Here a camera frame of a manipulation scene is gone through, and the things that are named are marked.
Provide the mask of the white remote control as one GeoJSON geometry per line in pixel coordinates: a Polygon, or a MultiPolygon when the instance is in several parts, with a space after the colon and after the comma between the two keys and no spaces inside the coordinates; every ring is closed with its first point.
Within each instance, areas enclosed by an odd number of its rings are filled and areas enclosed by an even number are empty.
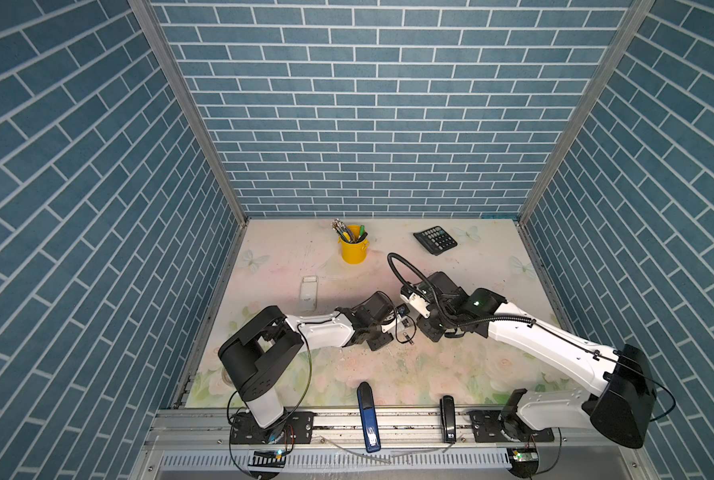
{"type": "Polygon", "coordinates": [[[299,293],[299,308],[302,312],[316,310],[318,292],[318,277],[305,276],[302,278],[299,293]]]}

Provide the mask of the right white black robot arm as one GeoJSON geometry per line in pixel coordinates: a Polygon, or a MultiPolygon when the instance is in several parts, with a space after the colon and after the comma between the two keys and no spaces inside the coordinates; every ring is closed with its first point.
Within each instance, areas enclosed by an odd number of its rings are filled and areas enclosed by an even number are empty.
{"type": "Polygon", "coordinates": [[[476,333],[521,350],[577,384],[573,391],[514,390],[498,417],[506,437],[525,441],[556,428],[594,429],[623,447],[644,445],[657,393],[639,348],[582,339],[491,290],[467,293],[443,272],[402,287],[401,297],[434,342],[476,333]]]}

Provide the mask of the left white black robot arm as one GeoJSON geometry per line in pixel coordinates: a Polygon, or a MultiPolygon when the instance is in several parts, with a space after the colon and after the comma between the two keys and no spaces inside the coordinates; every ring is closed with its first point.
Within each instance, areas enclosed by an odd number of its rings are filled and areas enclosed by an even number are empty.
{"type": "Polygon", "coordinates": [[[271,305],[221,345],[218,359],[256,424],[274,428],[288,415],[276,384],[300,353],[363,343],[377,351],[394,340],[400,322],[400,308],[383,292],[318,316],[286,315],[271,305]]]}

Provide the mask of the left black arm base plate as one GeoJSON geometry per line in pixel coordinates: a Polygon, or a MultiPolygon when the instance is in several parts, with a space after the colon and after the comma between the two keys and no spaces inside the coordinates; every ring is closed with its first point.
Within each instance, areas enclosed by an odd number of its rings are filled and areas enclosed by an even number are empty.
{"type": "Polygon", "coordinates": [[[262,428],[250,412],[238,412],[234,415],[230,438],[233,444],[240,445],[310,444],[314,419],[311,411],[297,411],[284,422],[262,428]]]}

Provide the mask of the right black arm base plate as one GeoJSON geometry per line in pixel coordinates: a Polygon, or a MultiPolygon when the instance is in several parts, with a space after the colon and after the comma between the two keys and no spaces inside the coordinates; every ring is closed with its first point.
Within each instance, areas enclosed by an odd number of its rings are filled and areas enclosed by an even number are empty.
{"type": "Polygon", "coordinates": [[[533,430],[516,415],[493,409],[474,409],[467,412],[477,443],[552,443],[551,428],[533,430]]]}

